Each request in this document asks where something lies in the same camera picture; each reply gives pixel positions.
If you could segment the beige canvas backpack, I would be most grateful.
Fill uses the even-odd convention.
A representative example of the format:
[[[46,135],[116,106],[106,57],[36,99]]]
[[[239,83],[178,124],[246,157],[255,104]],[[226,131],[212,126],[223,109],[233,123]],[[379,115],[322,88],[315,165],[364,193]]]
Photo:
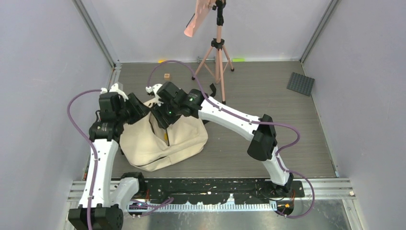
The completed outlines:
[[[125,125],[120,148],[128,162],[144,171],[153,172],[200,153],[208,140],[201,119],[181,116],[166,129],[158,126],[152,113],[140,121]]]

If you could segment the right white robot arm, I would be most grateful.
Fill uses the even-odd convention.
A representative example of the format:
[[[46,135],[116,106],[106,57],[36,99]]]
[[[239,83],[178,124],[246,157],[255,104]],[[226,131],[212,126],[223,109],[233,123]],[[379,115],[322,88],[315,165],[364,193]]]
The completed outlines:
[[[166,129],[181,116],[194,117],[228,128],[250,142],[247,153],[263,163],[270,175],[275,194],[287,196],[293,189],[293,174],[288,172],[277,154],[275,124],[268,115],[252,116],[215,100],[212,96],[192,89],[189,93],[172,82],[147,86],[146,92],[156,103],[151,112],[160,128]]]

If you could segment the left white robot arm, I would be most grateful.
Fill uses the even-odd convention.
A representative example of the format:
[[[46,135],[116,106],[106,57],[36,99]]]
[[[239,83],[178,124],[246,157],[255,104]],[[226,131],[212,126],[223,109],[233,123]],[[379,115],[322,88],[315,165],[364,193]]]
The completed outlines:
[[[150,109],[133,93],[126,95],[118,83],[97,92],[97,120],[88,134],[79,130],[90,145],[86,184],[78,207],[69,210],[68,220],[77,230],[120,230],[131,198],[142,198],[147,186],[142,173],[131,172],[123,175],[118,187],[111,191],[113,162],[124,125],[147,117]]]

